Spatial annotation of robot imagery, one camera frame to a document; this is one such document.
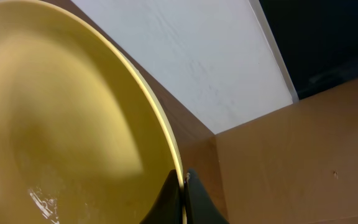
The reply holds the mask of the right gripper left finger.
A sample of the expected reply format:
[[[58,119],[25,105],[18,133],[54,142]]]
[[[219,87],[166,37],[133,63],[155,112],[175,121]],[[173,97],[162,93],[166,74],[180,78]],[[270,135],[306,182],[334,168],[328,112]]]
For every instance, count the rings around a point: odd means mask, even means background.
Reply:
[[[176,170],[168,173],[152,208],[140,224],[181,224],[181,190]]]

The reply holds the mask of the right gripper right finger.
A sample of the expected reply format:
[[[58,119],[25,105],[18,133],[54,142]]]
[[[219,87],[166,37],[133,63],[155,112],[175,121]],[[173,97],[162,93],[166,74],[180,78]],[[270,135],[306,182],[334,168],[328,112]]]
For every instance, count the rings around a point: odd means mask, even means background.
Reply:
[[[198,174],[188,169],[185,179],[187,224],[229,224],[214,205]]]

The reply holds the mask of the yellow plate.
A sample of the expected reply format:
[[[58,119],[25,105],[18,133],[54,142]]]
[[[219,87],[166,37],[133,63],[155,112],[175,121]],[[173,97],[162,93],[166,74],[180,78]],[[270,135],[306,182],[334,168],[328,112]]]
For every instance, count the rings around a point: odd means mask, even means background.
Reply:
[[[0,223],[140,223],[177,144],[154,93],[98,31],[0,1]]]

